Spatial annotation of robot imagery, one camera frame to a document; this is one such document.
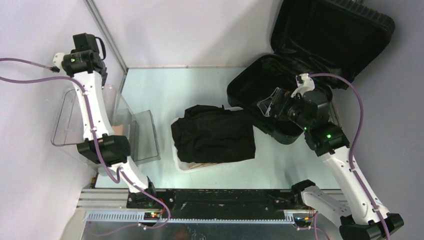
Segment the black ribbed hard-shell suitcase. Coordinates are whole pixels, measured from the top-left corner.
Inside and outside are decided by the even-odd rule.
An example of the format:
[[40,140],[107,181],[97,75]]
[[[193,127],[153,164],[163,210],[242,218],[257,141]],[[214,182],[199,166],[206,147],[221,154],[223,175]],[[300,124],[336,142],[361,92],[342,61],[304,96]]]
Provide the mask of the black ribbed hard-shell suitcase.
[[292,144],[303,130],[263,116],[257,103],[275,88],[293,91],[296,75],[304,73],[319,73],[315,84],[332,99],[333,89],[347,89],[387,47],[395,27],[390,16],[352,0],[285,0],[270,37],[272,53],[228,84],[228,103],[246,110],[253,125],[277,142]]

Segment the beige cloth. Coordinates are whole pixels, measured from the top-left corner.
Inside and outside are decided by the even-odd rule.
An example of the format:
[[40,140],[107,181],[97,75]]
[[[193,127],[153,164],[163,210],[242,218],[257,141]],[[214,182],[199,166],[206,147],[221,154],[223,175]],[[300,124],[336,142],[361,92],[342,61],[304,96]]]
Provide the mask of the beige cloth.
[[206,168],[206,167],[221,165],[221,164],[222,163],[213,163],[213,162],[209,162],[209,163],[192,162],[188,164],[188,169],[192,170],[192,169]]

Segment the clear acrylic bin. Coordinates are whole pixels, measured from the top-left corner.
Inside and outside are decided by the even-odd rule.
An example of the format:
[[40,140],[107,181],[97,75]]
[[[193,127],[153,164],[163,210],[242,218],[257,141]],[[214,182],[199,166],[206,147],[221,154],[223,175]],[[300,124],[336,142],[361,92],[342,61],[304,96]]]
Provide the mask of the clear acrylic bin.
[[[150,110],[134,113],[124,97],[113,85],[105,85],[102,89],[106,114],[111,126],[128,125],[130,156],[136,164],[160,160],[156,128]],[[55,125],[51,134],[51,143],[74,159],[99,168],[78,153],[77,144],[83,142],[83,119],[76,91],[67,89],[57,111]]]

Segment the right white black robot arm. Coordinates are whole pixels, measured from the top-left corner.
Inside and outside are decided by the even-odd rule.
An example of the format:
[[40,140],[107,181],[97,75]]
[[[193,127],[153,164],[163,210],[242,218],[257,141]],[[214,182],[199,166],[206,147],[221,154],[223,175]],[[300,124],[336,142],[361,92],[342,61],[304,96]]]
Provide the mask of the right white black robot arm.
[[257,107],[266,118],[290,121],[303,129],[308,147],[329,168],[346,199],[342,204],[304,180],[293,186],[290,201],[295,208],[315,209],[344,240],[388,240],[404,225],[402,217],[391,213],[372,191],[353,156],[353,146],[343,130],[330,122],[325,93],[276,88]]

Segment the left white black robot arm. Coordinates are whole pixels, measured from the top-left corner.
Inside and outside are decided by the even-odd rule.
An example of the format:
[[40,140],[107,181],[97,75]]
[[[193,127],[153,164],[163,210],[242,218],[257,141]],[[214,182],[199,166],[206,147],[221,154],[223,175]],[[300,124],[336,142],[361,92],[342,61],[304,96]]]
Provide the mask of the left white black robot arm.
[[126,183],[133,202],[138,199],[145,208],[153,208],[158,202],[153,183],[132,160],[128,138],[116,135],[108,119],[103,99],[108,76],[105,44],[88,33],[72,38],[75,48],[59,56],[57,66],[72,82],[82,115],[83,142],[77,144],[77,150],[88,160],[100,164],[113,182]]

